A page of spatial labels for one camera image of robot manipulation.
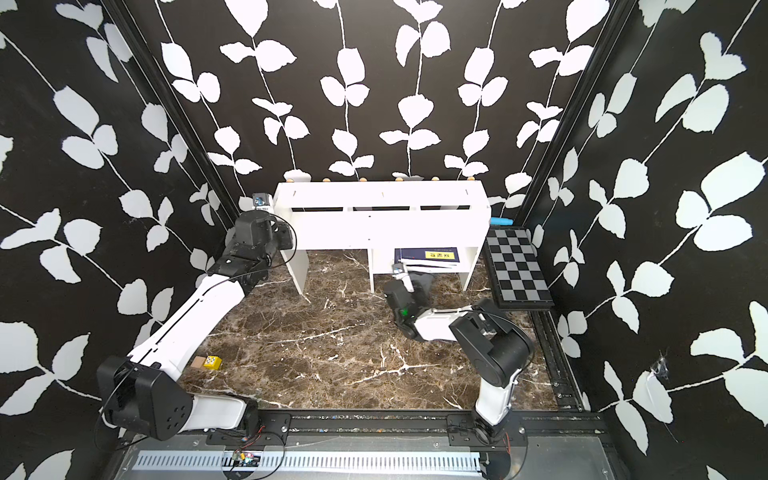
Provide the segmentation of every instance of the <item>leaf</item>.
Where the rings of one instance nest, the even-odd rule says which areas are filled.
[[[237,23],[249,37],[253,37],[266,20],[266,0],[224,0]]]
[[[304,138],[310,134],[310,131],[306,128],[304,122],[302,122],[298,117],[294,117],[292,115],[288,115],[286,117],[284,128],[286,135],[291,140]]]
[[[746,70],[739,55],[723,55],[723,44],[720,43],[717,35],[711,31],[701,35],[699,46],[704,53],[705,79],[728,80]]]
[[[646,296],[663,296],[669,293],[674,277],[661,265],[643,262],[634,271],[632,290]]]
[[[88,51],[94,62],[107,75],[107,78],[114,82],[119,81],[112,70],[112,64],[109,62],[109,45],[107,42],[100,38],[88,37],[85,39],[85,44],[88,46]]]
[[[628,158],[621,162],[614,184],[614,198],[637,198],[648,191],[648,167]]]
[[[64,225],[64,235],[72,250],[81,255],[88,255],[96,249],[101,227],[90,220],[78,218]]]
[[[280,133],[280,128],[282,127],[283,124],[274,118],[264,118],[264,134],[274,145],[277,145],[277,135]]]
[[[683,228],[698,227],[707,219],[710,209],[696,192],[684,190],[677,202],[675,221]]]
[[[344,84],[351,85],[366,78],[366,66],[360,58],[357,48],[342,48],[336,56],[336,64],[344,79]]]
[[[608,200],[605,198],[605,189],[595,180],[589,181],[589,197],[603,207],[608,205]]]
[[[168,241],[168,229],[164,225],[155,225],[147,232],[147,252],[151,252]]]
[[[104,33],[107,35],[107,43],[119,61],[129,61],[134,56],[118,27],[111,23],[104,24]]]
[[[24,322],[0,322],[0,373],[24,372],[38,365],[38,336]]]
[[[560,250],[554,255],[554,259],[552,260],[552,265],[557,265],[558,263],[566,263],[568,262],[568,247],[560,247]]]
[[[648,430],[645,427],[643,417],[630,403],[622,402],[616,405],[616,416],[630,436],[637,444],[641,452],[647,455]]]
[[[339,85],[339,87],[342,89],[342,100],[341,100],[341,104],[337,105],[337,107],[340,107],[341,105],[344,105],[344,98],[343,98],[343,95],[344,95],[344,93],[343,93],[343,92],[344,92],[344,88],[341,86],[341,84],[339,84],[339,82],[338,82],[338,81],[337,81],[336,83],[337,83],[337,84]],[[269,111],[269,112],[270,112],[272,115],[274,115],[274,116],[276,116],[276,117],[282,117],[283,115],[287,115],[287,114],[289,114],[289,113],[290,113],[290,111],[291,111],[291,109],[293,108],[293,105],[291,105],[291,104],[287,104],[287,103],[285,103],[285,102],[282,102],[282,101],[279,101],[279,102],[277,102],[277,103],[275,103],[275,104],[274,104],[274,103],[272,103],[271,101],[269,101],[269,100],[265,100],[265,99],[263,99],[263,98],[251,98],[250,100],[251,100],[251,101],[252,101],[252,102],[253,102],[255,105],[258,105],[259,107],[263,108],[264,110],[267,110],[267,111]]]
[[[537,101],[529,101],[527,104],[525,104],[525,106],[528,108],[528,110],[535,113],[539,120],[547,120],[548,118],[559,115],[560,112],[563,111],[562,108],[555,107],[554,105],[545,107]]]
[[[683,114],[683,127],[697,133],[714,132],[728,109],[728,90],[717,84],[694,98]]]
[[[2,415],[21,415],[31,412],[40,395],[54,380],[55,377],[50,373],[30,378],[5,400],[5,403],[0,406],[0,413]]]
[[[467,160],[469,160],[472,155],[485,148],[485,145],[488,144],[488,139],[489,136],[487,130],[473,131],[464,137],[464,155],[467,156]]]
[[[434,107],[435,104],[422,94],[405,97],[397,103],[400,116],[410,128],[414,128],[427,118]]]
[[[413,27],[408,25],[401,26],[397,31],[395,53],[397,55],[397,61],[400,63],[401,67],[406,66],[408,53],[419,38],[421,38],[421,35]]]
[[[208,152],[208,158],[210,158],[211,163],[213,163],[214,165],[223,165],[225,167],[234,167],[235,165],[235,162],[227,155]]]
[[[188,80],[174,80],[171,85],[187,100],[193,103],[200,101],[200,89],[197,84]]]
[[[170,150],[160,152],[157,160],[154,161],[154,171],[158,172],[159,174],[167,174],[168,170],[170,169],[170,159],[173,157],[174,155],[170,152]]]
[[[576,286],[578,282],[578,263],[570,262],[563,269],[563,278],[570,286]]]
[[[611,308],[617,317],[619,317],[635,333],[640,329],[640,316],[637,313],[632,300],[626,296],[617,296],[611,302]]]
[[[88,136],[94,133],[98,124],[96,110],[81,97],[76,91],[64,87],[53,96],[53,102],[58,111],[64,115],[75,127],[85,132]]]
[[[240,146],[240,135],[232,127],[224,127],[214,133],[216,143],[228,154],[234,154]]]
[[[627,107],[630,98],[632,98],[632,91],[637,83],[637,77],[631,73],[625,73],[621,75],[619,81],[616,82],[614,92],[611,94],[611,101],[608,102],[608,108],[606,111],[611,113],[620,114]]]
[[[361,157],[357,157],[355,161],[352,162],[352,166],[354,168],[371,168],[373,167],[373,155],[363,155]]]
[[[346,99],[353,107],[359,107],[368,98],[370,88],[363,84],[350,85],[345,90]]]
[[[563,59],[560,60],[558,75],[561,77],[567,77],[584,70],[584,68],[587,66],[587,63],[589,62],[589,58],[592,56],[592,50],[593,48],[591,45],[579,45],[576,48],[572,48],[571,50],[565,52]]]
[[[507,79],[504,77],[495,77],[482,89],[482,106],[490,107],[502,97],[507,88]]]
[[[56,352],[51,368],[56,379],[69,380],[80,371],[80,367],[83,364],[83,352],[88,344],[89,336],[90,333],[76,336],[62,345],[58,352]]]
[[[256,51],[251,47],[243,45],[242,42],[228,43],[221,45],[219,51],[227,56],[231,61],[240,63],[245,57],[256,57]]]
[[[118,140],[114,136],[114,129],[111,125],[101,125],[94,132],[94,144],[96,148],[107,155],[116,155],[118,153]]]
[[[264,71],[277,71],[293,63],[296,57],[285,45],[274,40],[262,40],[256,46],[256,60]]]
[[[694,235],[694,244],[705,252],[737,247],[752,238],[752,226],[738,215],[709,217]]]
[[[616,130],[616,117],[612,114],[603,114],[598,122],[598,138],[602,138]]]
[[[207,71],[201,73],[197,77],[197,88],[210,103],[214,104],[219,101],[221,86],[219,86],[219,78],[216,75]]]
[[[765,174],[765,167],[743,152],[712,169],[701,181],[701,191],[717,210],[756,189]]]
[[[404,8],[418,23],[432,20],[442,10],[442,5],[432,0],[422,3],[416,0],[395,0],[395,5]]]
[[[248,175],[251,172],[261,170],[261,165],[250,161],[247,158],[239,158],[235,162],[235,171],[240,175]]]
[[[572,148],[565,154],[565,160],[563,160],[563,183],[569,181],[578,169],[578,155],[576,149]]]
[[[462,175],[465,177],[473,177],[477,174],[484,174],[488,171],[488,166],[482,162],[469,162],[462,169]]]
[[[464,67],[464,78],[472,83],[483,85],[493,66],[494,53],[490,48],[475,48]]]
[[[533,243],[534,247],[539,248],[541,246],[541,241],[544,239],[544,228],[541,225],[537,225],[536,228],[533,230],[533,239],[531,240],[531,243]]]
[[[768,311],[758,302],[750,302],[750,316],[755,327],[755,354],[768,357]]]
[[[120,197],[123,211],[133,218],[152,218],[152,204],[141,190],[131,190]]]
[[[723,359],[744,361],[744,348],[741,337],[731,329],[715,329],[699,333],[699,336],[690,344],[690,354],[714,355]]]
[[[570,312],[568,314],[568,331],[571,335],[581,335],[587,332],[587,319],[584,318],[584,312]]]
[[[408,136],[408,148],[411,150],[421,150],[439,143],[440,137],[431,130],[417,130]]]
[[[598,214],[598,222],[601,227],[619,238],[624,238],[627,231],[627,221],[624,212],[618,205],[606,205]]]
[[[350,160],[352,159],[352,156],[357,150],[357,137],[350,134],[348,131],[339,130],[337,128],[333,130],[331,140],[333,140],[333,144],[336,145],[336,148],[342,151]]]
[[[160,105],[147,104],[141,112],[141,125],[156,138],[168,141],[168,118]]]
[[[696,81],[690,73],[678,78],[674,85],[667,90],[656,109],[656,121],[659,121],[669,110],[681,104],[689,98],[696,96]]]
[[[342,174],[345,177],[351,177],[352,175],[355,174],[354,166],[348,161],[333,162],[331,166],[328,167],[328,170],[332,172],[336,172],[338,174]]]
[[[192,78],[192,64],[184,47],[177,43],[163,43],[162,52],[165,68],[167,68],[170,74],[184,80],[194,81],[194,78]]]
[[[523,124],[523,126],[520,128],[520,131],[518,132],[518,141],[517,146],[518,148],[522,147],[523,144],[527,139],[531,137],[535,132],[538,131],[538,124],[534,122],[533,120],[529,120]]]
[[[534,67],[540,68],[551,61],[559,62],[563,59],[563,54],[555,47],[540,48],[529,53],[528,58],[531,59]]]
[[[95,3],[88,3],[83,9],[72,4],[60,3],[56,5],[56,12],[64,18],[70,18],[85,23],[95,31],[98,31],[98,28],[104,21],[104,13],[101,11],[101,5],[96,5]]]
[[[388,145],[392,145],[399,141],[408,140],[408,134],[400,130],[383,131],[379,134],[379,138],[384,140]]]
[[[520,190],[523,187],[527,187],[531,183],[531,175],[525,172],[518,172],[516,174],[507,175],[504,179],[504,186],[507,189],[507,193],[512,195],[514,192]]]
[[[608,278],[608,281],[611,282],[616,295],[623,295],[627,281],[624,279],[624,272],[621,271],[619,262],[614,260],[611,266],[608,267],[608,271],[605,273],[605,276]]]
[[[574,340],[572,337],[566,336],[560,340],[560,344],[563,346],[563,352],[565,352],[565,355],[568,355],[574,359],[581,357],[581,348],[579,347],[578,342],[576,342],[576,340]]]
[[[765,391],[768,389],[768,372],[755,369],[738,369],[725,372],[725,388],[739,405],[756,416],[763,426],[768,425],[768,402]]]
[[[56,280],[66,283],[80,283],[81,278],[74,272],[67,255],[67,247],[58,245],[56,247],[43,250],[40,254],[40,264]]]
[[[536,136],[537,142],[548,142],[552,140],[552,137],[554,137],[554,133],[558,130],[558,125],[560,124],[559,120],[550,120],[547,122],[547,124],[541,128],[540,131],[538,131],[538,135]]]
[[[614,367],[611,366],[610,363],[607,361],[604,364],[603,368],[603,378],[606,382],[608,382],[608,385],[612,386],[614,388],[614,391],[616,392],[616,396],[619,398],[619,400],[624,400],[624,393],[622,392],[623,387],[621,386],[621,380],[619,380],[619,377],[616,375],[616,372],[614,371]]]
[[[589,107],[589,118],[587,119],[587,125],[589,128],[594,128],[598,124],[600,118],[605,113],[605,95],[598,92],[592,99],[592,106]]]
[[[10,250],[27,243],[53,240],[61,225],[61,214],[58,208],[42,214],[35,225],[30,228],[21,228],[11,233],[0,243],[0,249]]]
[[[174,296],[174,288],[168,287],[161,290],[152,300],[150,310],[152,318],[157,322],[164,322],[170,312],[170,299]]]
[[[28,480],[64,480],[69,472],[73,450],[59,452],[43,460]]]

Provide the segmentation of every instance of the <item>black cable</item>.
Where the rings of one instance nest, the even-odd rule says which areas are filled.
[[[205,292],[203,292],[203,295],[201,295],[200,297],[205,296],[206,293],[210,292],[214,287],[217,287],[217,286],[221,285],[222,283],[230,282],[230,281],[235,280],[237,278],[241,278],[242,276],[248,276],[251,273],[263,272],[265,270],[271,270],[271,269],[277,268],[279,266],[287,265],[291,260],[293,260],[293,258],[296,256],[296,250],[297,250],[297,247],[298,247],[298,244],[299,244],[299,236],[296,234],[296,229],[293,228],[293,225],[288,223],[288,221],[286,219],[282,218],[280,215],[276,215],[276,214],[270,214],[270,215],[272,215],[274,217],[277,217],[277,218],[281,219],[283,222],[287,223],[288,227],[290,227],[290,229],[293,231],[293,253],[291,253],[290,258],[288,260],[282,262],[280,265],[272,265],[272,266],[268,266],[267,268],[260,268],[258,270],[251,270],[251,271],[248,271],[248,272],[245,272],[245,273],[241,273],[240,275],[231,276],[231,277],[227,278],[226,280],[221,280],[219,283],[215,283],[214,285],[208,287],[208,289],[205,290]]]

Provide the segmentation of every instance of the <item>yellow label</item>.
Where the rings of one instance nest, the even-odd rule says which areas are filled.
[[[438,260],[455,260],[453,252],[424,252],[427,258],[435,258]]]

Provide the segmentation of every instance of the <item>black wallpaper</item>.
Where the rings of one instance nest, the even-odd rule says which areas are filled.
[[[663,7],[639,2],[527,226],[633,478],[765,478],[768,10]]]
[[[189,297],[231,224],[115,32],[98,5],[0,2],[0,478],[99,473],[96,368]]]
[[[510,191],[519,195],[510,200],[511,210],[505,210],[505,216],[515,212],[529,181],[522,174],[510,179],[507,188],[505,178],[535,171],[611,5],[607,0],[126,3],[168,81],[174,83],[204,146],[214,154],[211,160],[219,164],[217,169],[235,203],[257,191],[273,192],[286,177],[392,180],[393,174],[402,174],[456,179],[474,174],[494,197],[495,214],[511,196]],[[245,27],[236,17],[244,19]],[[424,38],[421,47],[419,31]],[[396,43],[407,45],[409,35],[410,43],[415,44],[400,49],[398,56]],[[489,37],[492,63],[488,61]],[[169,47],[171,42],[178,46]],[[259,64],[249,56],[254,46],[257,53],[264,49]],[[348,55],[341,65],[346,71],[339,71],[337,55],[345,47]],[[468,65],[476,48],[481,51]],[[555,77],[561,52],[567,52],[564,67]],[[191,72],[186,66],[170,71],[169,61],[172,68],[178,62],[187,65],[184,54]],[[487,76],[482,74],[484,68],[490,68]],[[328,95],[321,79],[331,92]],[[480,87],[470,80],[485,88],[479,104]],[[348,102],[342,83],[352,86]],[[458,88],[464,84],[468,85],[462,102]],[[425,100],[414,102],[413,110],[425,108],[424,113],[429,114],[411,125],[419,133],[411,139],[413,149],[408,152],[407,142],[397,141],[411,132],[399,104],[417,92]],[[254,104],[254,98],[263,99],[264,107]],[[286,105],[274,108],[280,115],[278,121],[266,108],[281,102],[290,105],[290,111]],[[425,106],[429,102],[431,111]],[[542,115],[541,141],[535,140],[534,133],[540,118],[526,107],[529,102],[538,102],[539,108],[532,108],[540,112],[550,107]],[[265,118],[273,129],[271,134],[276,135],[274,141],[265,134]],[[518,147],[518,133],[527,122],[531,122],[526,127],[529,136],[521,138]],[[290,142],[280,131],[281,123],[294,136]],[[224,129],[232,138],[227,127],[240,139],[231,156],[214,137],[217,130]],[[382,132],[393,131],[402,134],[380,137]],[[478,133],[467,140],[465,148],[465,138],[473,131]],[[479,164],[463,170],[466,153],[476,151],[470,162]],[[446,160],[446,155],[453,158]],[[358,157],[363,159],[354,163],[360,166],[355,171],[349,162]],[[233,168],[233,161],[240,159],[245,161]],[[336,162],[346,164],[337,164],[330,171]],[[253,164],[260,170],[253,170]],[[301,173],[287,173],[291,170]]]

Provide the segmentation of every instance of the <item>vine stem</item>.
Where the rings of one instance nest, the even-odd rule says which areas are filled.
[[[681,386],[675,387],[673,389],[666,389],[664,391],[667,392],[667,393],[679,392],[680,390],[692,389],[692,388],[695,388],[695,387],[698,387],[698,386],[706,385],[707,383],[716,382],[717,380],[720,380],[720,379],[724,378],[726,374],[731,373],[732,371],[740,369],[741,367],[743,367],[756,354],[757,354],[757,352],[752,352],[744,360],[742,360],[741,362],[738,362],[736,364],[736,366],[734,366],[733,368],[730,368],[730,369],[726,370],[725,372],[719,374],[718,376],[712,377],[711,379],[702,380],[701,382],[696,382],[696,383],[689,383],[687,385],[681,385]],[[622,399],[622,400],[617,400],[615,402],[609,403],[605,407],[603,407],[602,409],[599,409],[598,413],[603,412],[603,411],[609,409],[612,406],[616,406],[619,403],[630,402],[631,400],[632,399]]]

